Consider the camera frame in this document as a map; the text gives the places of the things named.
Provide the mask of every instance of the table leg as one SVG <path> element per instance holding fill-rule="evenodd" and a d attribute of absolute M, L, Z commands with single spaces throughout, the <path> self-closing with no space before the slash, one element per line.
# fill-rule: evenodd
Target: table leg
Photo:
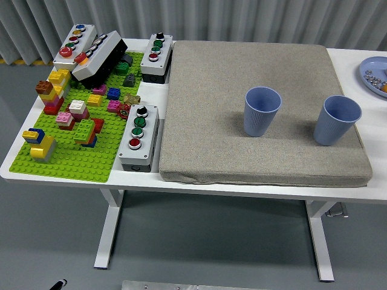
<path fill-rule="evenodd" d="M 320 281 L 325 282 L 333 282 L 334 278 L 321 216 L 334 204 L 335 202 L 305 201 L 319 277 Z"/>
<path fill-rule="evenodd" d="M 100 190 L 103 197 L 109 203 L 109 208 L 108 213 L 106 214 L 94 267 L 97 269 L 107 269 L 110 252 L 114 242 L 115 229 L 120 216 L 123 190 L 110 190 L 104 188 L 101 188 Z"/>

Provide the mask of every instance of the metal plate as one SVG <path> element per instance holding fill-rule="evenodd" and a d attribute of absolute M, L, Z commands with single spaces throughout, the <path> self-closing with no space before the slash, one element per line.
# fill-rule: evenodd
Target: metal plate
<path fill-rule="evenodd" d="M 247 290 L 247 288 L 124 281 L 122 290 Z"/>
<path fill-rule="evenodd" d="M 382 56 L 374 56 L 369 57 L 360 64 L 359 67 L 359 73 L 360 78 L 362 79 L 363 83 L 369 88 L 371 91 L 375 92 L 378 95 L 381 95 L 382 97 L 387 98 L 387 93 L 375 88 L 372 84 L 370 84 L 366 78 L 364 78 L 364 75 L 366 74 L 367 70 L 372 71 L 372 76 L 374 76 L 377 79 L 380 79 L 382 82 L 387 81 L 387 74 L 385 71 L 387 70 L 387 57 Z"/>

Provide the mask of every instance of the black knob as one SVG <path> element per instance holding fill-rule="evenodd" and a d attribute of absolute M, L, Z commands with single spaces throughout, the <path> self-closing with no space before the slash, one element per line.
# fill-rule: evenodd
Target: black knob
<path fill-rule="evenodd" d="M 146 118 L 148 116 L 148 110 L 145 106 L 141 106 L 137 109 L 137 116 Z"/>
<path fill-rule="evenodd" d="M 156 39 L 160 39 L 161 41 L 164 41 L 165 40 L 164 33 L 162 33 L 162 32 L 157 33 Z"/>

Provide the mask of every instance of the gray cushion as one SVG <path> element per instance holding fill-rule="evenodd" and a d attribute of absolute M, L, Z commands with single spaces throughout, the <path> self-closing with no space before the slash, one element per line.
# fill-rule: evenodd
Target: gray cushion
<path fill-rule="evenodd" d="M 283 101 L 259 138 L 243 129 L 244 97 L 254 86 L 275 89 Z M 355 127 L 331 147 L 313 139 L 324 100 L 336 94 L 343 93 L 322 46 L 178 41 L 161 177 L 194 184 L 364 186 L 372 168 Z"/>

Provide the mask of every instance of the yellow stripe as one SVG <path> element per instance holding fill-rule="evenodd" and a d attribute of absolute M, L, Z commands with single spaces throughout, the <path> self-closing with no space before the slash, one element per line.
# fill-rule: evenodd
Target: yellow stripe
<path fill-rule="evenodd" d="M 4 59 L 0 59 L 0 64 L 2 64 L 2 63 L 5 63 Z M 22 59 L 18 59 L 18 60 L 15 60 L 12 64 L 13 65 L 25 65 L 25 62 Z M 31 63 L 31 65 L 49 65 L 49 66 L 52 66 L 52 65 L 54 65 L 54 63 L 49 62 L 48 64 L 45 64 L 43 62 L 43 60 L 35 60 L 33 63 Z"/>

